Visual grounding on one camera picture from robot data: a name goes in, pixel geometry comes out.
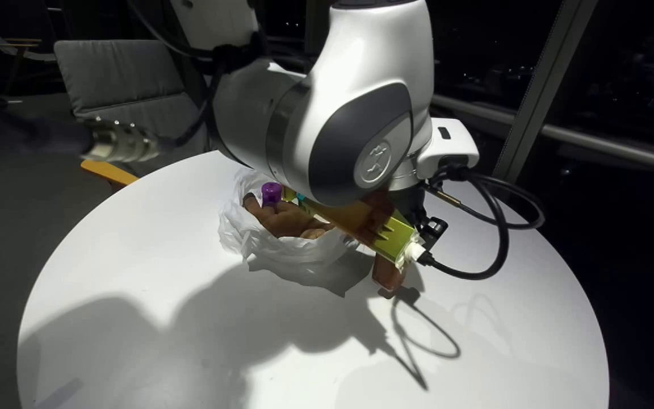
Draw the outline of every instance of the plastic bag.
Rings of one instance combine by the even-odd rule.
[[[329,230],[319,239],[273,237],[264,226],[244,209],[244,199],[255,194],[261,204],[261,185],[273,182],[255,170],[236,176],[234,194],[225,204],[219,235],[221,243],[238,253],[246,261],[258,260],[265,269],[288,269],[315,274],[335,263],[349,249],[349,239],[340,230]]]

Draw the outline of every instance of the table surface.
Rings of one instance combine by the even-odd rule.
[[[179,161],[61,241],[21,326],[25,409],[608,408],[595,312],[538,233],[513,233],[488,282],[414,271],[411,308],[377,296],[364,250],[314,275],[228,253],[219,213],[240,170],[221,154]],[[481,209],[471,186],[448,191]],[[452,226],[437,255],[488,266],[490,226],[426,208]]]

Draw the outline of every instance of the floor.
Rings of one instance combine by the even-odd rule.
[[[63,96],[13,105],[68,118]],[[654,409],[654,174],[543,154],[524,179],[547,200],[543,235],[575,269],[608,344],[613,409]],[[74,154],[0,153],[0,409],[16,409],[16,333],[24,302],[60,239],[112,186]]]

